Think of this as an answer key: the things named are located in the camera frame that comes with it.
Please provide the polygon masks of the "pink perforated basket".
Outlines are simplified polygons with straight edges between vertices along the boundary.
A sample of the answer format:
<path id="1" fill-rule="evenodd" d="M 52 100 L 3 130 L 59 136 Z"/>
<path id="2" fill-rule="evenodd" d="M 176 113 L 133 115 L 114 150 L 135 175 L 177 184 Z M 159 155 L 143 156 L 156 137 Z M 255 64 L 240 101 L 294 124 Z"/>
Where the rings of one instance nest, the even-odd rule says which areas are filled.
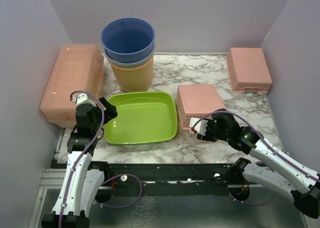
<path id="1" fill-rule="evenodd" d="M 268 92 L 273 82 L 261 48 L 232 47 L 226 61 L 233 92 Z"/>
<path id="2" fill-rule="evenodd" d="M 176 95 L 181 128 L 189 130 L 190 119 L 225 109 L 216 88 L 211 84 L 179 85 Z"/>

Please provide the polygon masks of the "green plastic tray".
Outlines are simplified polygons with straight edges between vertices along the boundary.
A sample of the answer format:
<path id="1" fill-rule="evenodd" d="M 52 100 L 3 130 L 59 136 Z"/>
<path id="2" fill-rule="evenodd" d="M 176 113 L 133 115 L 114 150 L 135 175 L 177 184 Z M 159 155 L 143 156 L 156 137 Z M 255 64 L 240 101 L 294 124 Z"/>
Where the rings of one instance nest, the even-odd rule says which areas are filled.
<path id="1" fill-rule="evenodd" d="M 106 123 L 104 138 L 115 145 L 165 142 L 178 130 L 173 97 L 162 91 L 113 95 L 108 102 L 116 107 L 117 117 Z"/>

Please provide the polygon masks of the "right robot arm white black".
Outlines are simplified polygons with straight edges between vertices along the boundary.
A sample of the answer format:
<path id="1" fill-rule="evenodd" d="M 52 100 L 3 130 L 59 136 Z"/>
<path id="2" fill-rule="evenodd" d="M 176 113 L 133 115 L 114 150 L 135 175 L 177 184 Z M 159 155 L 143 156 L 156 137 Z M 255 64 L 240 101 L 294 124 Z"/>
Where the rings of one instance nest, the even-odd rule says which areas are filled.
<path id="1" fill-rule="evenodd" d="M 238 159 L 230 170 L 230 179 L 240 184 L 244 180 L 262 185 L 293 202 L 304 215 L 320 216 L 320 174 L 288 156 L 268 141 L 249 122 L 240 126 L 239 115 L 224 109 L 201 118 L 191 118 L 191 133 L 197 139 L 225 141 L 235 150 L 250 155 L 268 168 L 261 168 L 246 159 Z"/>

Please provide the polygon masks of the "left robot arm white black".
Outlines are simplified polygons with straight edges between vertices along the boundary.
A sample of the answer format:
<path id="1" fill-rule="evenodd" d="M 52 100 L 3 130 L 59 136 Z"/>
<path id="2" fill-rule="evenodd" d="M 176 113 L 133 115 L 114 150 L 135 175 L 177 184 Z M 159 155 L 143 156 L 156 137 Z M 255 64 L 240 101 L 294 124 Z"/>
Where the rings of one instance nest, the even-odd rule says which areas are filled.
<path id="1" fill-rule="evenodd" d="M 76 103 L 76 125 L 67 141 L 66 171 L 51 214 L 42 218 L 43 228 L 88 228 L 98 189 L 111 178 L 107 162 L 94 162 L 92 158 L 103 125 L 118 115 L 116 107 L 104 97 L 93 101 L 85 93 L 72 101 Z"/>

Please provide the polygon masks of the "orange plastic bucket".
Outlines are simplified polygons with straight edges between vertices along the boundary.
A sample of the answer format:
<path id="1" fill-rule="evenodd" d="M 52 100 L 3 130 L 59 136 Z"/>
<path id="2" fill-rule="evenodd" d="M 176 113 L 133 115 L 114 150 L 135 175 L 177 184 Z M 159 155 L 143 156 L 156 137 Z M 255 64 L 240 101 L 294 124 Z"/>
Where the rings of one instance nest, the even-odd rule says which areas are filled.
<path id="1" fill-rule="evenodd" d="M 140 92 L 150 88 L 154 77 L 154 56 L 143 64 L 124 67 L 108 59 L 116 80 L 125 92 Z"/>

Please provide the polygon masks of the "translucent pink storage box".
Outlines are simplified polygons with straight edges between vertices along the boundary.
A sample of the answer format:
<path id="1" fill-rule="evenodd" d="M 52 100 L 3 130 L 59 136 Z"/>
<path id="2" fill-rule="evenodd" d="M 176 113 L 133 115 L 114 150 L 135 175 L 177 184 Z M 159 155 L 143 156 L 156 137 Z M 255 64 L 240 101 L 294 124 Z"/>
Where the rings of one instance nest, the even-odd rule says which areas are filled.
<path id="1" fill-rule="evenodd" d="M 61 128 L 76 124 L 76 105 L 70 94 L 88 91 L 99 98 L 105 76 L 104 57 L 95 44 L 64 44 L 58 53 L 40 109 Z"/>

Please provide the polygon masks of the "light blue plastic bucket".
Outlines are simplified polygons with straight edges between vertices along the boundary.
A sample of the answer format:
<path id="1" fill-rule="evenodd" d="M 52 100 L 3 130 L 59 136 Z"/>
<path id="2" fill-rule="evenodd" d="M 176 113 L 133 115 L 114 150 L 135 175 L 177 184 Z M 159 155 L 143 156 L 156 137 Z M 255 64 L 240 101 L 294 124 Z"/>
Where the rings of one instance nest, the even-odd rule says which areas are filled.
<path id="1" fill-rule="evenodd" d="M 142 55 L 125 55 L 125 56 L 117 56 L 117 60 L 112 59 L 107 50 L 104 49 L 105 56 L 108 60 L 108 62 L 114 63 L 119 66 L 124 66 L 124 67 L 132 67 L 132 66 L 137 66 L 141 65 L 145 62 L 147 62 L 153 55 L 154 55 L 154 50 L 155 50 L 155 44 L 152 44 L 152 49 L 150 51 L 147 51 L 146 53 L 143 52 Z"/>

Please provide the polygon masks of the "black metal base rail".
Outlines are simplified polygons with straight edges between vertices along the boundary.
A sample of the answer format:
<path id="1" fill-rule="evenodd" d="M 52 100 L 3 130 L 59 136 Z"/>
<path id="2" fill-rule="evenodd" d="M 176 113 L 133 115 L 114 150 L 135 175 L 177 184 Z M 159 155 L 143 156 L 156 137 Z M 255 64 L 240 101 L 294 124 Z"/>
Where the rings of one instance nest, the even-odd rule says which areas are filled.
<path id="1" fill-rule="evenodd" d="M 131 197 L 142 189 L 144 196 L 227 196 L 230 190 L 240 195 L 244 171 L 252 165 L 240 158 L 234 164 L 110 164 L 92 161 L 89 169 L 113 178 L 107 186 L 116 196 Z"/>

